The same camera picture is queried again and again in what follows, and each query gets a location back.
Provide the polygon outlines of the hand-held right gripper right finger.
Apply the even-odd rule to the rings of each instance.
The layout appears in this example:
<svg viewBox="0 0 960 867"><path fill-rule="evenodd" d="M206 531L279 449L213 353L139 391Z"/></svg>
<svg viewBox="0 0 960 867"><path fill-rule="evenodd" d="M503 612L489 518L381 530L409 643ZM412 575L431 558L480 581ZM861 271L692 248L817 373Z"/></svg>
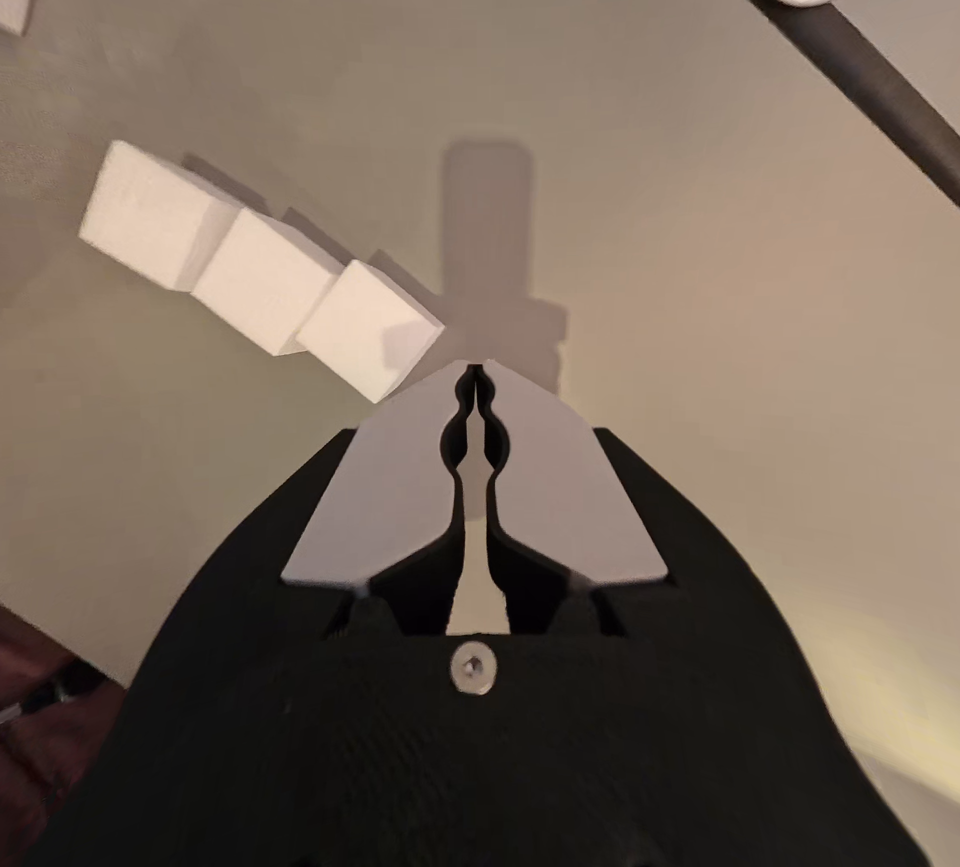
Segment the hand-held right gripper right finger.
<svg viewBox="0 0 960 867"><path fill-rule="evenodd" d="M668 580L668 566L594 429L498 361L477 366L486 559L510 633L543 634L570 596Z"/></svg>

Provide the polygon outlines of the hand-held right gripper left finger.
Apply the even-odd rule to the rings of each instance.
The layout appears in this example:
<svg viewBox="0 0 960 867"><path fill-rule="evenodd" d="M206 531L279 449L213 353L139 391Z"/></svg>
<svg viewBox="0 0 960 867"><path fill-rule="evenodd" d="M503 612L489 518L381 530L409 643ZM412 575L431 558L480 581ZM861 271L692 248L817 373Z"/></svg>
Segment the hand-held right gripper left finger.
<svg viewBox="0 0 960 867"><path fill-rule="evenodd" d="M474 365L455 361L365 419L281 577L384 600L405 634L443 634L463 572L458 467L474 409Z"/></svg>

